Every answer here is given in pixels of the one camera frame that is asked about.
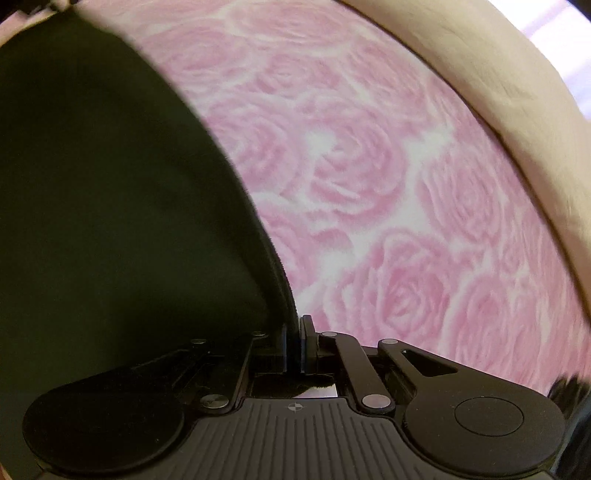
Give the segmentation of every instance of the ridged black surface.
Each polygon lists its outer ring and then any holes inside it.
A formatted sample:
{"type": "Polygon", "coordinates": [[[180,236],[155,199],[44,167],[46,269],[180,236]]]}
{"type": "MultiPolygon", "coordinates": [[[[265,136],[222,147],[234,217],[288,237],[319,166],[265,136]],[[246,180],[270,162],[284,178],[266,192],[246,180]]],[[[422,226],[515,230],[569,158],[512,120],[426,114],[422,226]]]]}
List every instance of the ridged black surface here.
{"type": "MultiPolygon", "coordinates": [[[[46,475],[42,480],[56,477],[46,475]]],[[[389,420],[342,398],[247,399],[207,418],[179,450],[129,480],[453,480],[416,456],[389,420]],[[292,411],[290,404],[302,408],[292,411]]],[[[550,480],[546,474],[531,480],[550,480]]]]}

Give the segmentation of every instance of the rose print fabric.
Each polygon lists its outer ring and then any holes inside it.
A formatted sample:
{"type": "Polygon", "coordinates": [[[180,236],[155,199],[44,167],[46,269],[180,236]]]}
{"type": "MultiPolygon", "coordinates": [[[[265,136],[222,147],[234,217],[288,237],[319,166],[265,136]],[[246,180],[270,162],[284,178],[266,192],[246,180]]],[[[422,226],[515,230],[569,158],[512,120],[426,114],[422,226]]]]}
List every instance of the rose print fabric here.
{"type": "Polygon", "coordinates": [[[542,393],[591,373],[577,291],[527,185],[394,38],[330,0],[83,8],[205,120],[318,330],[398,338],[542,393]]]}

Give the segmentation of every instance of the crosshair marking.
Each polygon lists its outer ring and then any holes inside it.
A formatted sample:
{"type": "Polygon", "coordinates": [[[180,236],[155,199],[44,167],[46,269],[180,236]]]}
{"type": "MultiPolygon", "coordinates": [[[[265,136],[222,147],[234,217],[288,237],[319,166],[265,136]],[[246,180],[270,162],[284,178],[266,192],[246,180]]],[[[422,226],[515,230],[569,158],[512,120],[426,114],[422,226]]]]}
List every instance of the crosshair marking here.
{"type": "Polygon", "coordinates": [[[290,403],[287,408],[291,411],[300,411],[304,406],[301,403],[290,403]]]}

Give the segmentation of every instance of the beige curved edge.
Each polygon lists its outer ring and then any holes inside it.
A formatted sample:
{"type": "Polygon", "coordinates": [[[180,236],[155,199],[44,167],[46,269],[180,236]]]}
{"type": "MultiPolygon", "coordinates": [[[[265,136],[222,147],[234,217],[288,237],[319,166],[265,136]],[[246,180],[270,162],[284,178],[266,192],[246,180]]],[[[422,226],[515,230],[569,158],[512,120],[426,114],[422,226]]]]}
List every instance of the beige curved edge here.
{"type": "Polygon", "coordinates": [[[591,124],[541,52],[488,0],[345,0],[398,37],[501,137],[591,306],[591,124]]]}

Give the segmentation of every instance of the metal rivet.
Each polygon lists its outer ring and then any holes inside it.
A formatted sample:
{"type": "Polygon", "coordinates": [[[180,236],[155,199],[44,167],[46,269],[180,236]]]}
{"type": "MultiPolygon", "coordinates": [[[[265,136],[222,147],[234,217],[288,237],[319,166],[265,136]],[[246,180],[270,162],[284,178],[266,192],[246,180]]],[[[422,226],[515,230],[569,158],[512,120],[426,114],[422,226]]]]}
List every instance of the metal rivet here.
{"type": "Polygon", "coordinates": [[[201,398],[200,402],[205,408],[211,409],[224,408],[230,403],[227,397],[216,393],[205,395],[201,398]]]}
{"type": "Polygon", "coordinates": [[[380,395],[377,393],[372,393],[371,395],[366,395],[361,400],[361,403],[365,405],[367,408],[386,408],[389,407],[391,402],[390,399],[386,395],[380,395]]]}

